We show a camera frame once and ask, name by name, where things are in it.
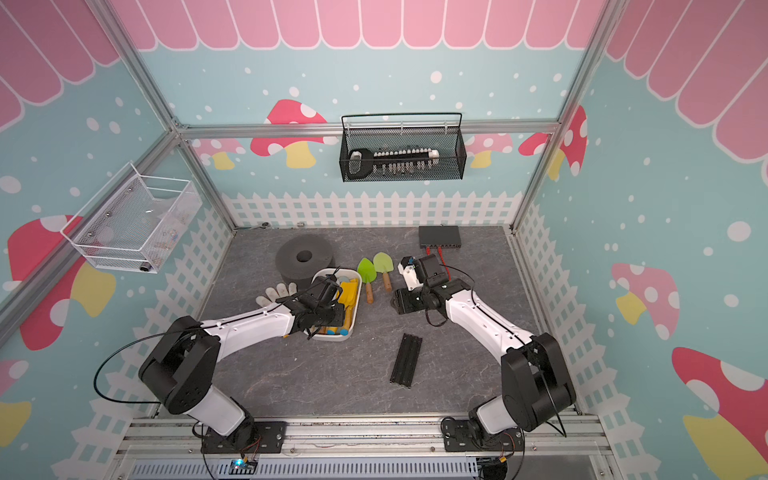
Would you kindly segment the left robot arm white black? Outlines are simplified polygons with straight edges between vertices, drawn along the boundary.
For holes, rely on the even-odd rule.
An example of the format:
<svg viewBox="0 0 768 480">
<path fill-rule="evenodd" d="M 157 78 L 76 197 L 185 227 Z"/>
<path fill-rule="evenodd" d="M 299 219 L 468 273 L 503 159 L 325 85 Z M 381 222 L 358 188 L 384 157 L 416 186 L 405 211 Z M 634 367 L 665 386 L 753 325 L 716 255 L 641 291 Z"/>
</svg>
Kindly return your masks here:
<svg viewBox="0 0 768 480">
<path fill-rule="evenodd" d="M 315 279 L 301 292 L 228 318 L 176 319 L 159 337 L 139 369 L 139 379 L 173 415 L 187 415 L 241 449 L 257 430 L 245 407 L 213 385 L 219 361 L 273 338 L 313 335 L 344 317 L 342 287 L 335 274 Z"/>
</svg>

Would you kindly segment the bright green trowel wooden handle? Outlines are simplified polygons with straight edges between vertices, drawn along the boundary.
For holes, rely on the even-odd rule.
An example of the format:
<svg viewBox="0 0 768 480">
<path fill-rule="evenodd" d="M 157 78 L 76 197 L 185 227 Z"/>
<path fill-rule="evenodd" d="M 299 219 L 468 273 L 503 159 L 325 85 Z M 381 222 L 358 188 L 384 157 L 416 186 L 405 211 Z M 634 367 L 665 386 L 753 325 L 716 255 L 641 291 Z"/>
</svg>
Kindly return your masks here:
<svg viewBox="0 0 768 480">
<path fill-rule="evenodd" d="M 362 258 L 357 266 L 357 272 L 365 286 L 366 301 L 368 304 L 373 304 L 375 297 L 372 284 L 377 278 L 373 262 L 368 258 Z"/>
</svg>

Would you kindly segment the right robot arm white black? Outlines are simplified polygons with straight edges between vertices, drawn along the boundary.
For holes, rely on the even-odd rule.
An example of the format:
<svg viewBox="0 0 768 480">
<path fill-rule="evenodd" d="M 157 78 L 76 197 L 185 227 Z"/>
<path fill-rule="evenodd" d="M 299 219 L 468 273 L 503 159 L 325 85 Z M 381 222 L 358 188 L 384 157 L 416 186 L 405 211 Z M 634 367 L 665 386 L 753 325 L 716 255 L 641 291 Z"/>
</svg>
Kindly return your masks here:
<svg viewBox="0 0 768 480">
<path fill-rule="evenodd" d="M 474 407 L 468 419 L 441 421 L 453 449 L 523 447 L 522 436 L 574 405 L 576 391 L 558 341 L 514 325 L 483 302 L 474 284 L 448 277 L 433 254 L 405 257 L 398 272 L 406 286 L 395 291 L 399 314 L 436 312 L 444 322 L 462 327 L 485 347 L 500 366 L 501 394 Z"/>
</svg>

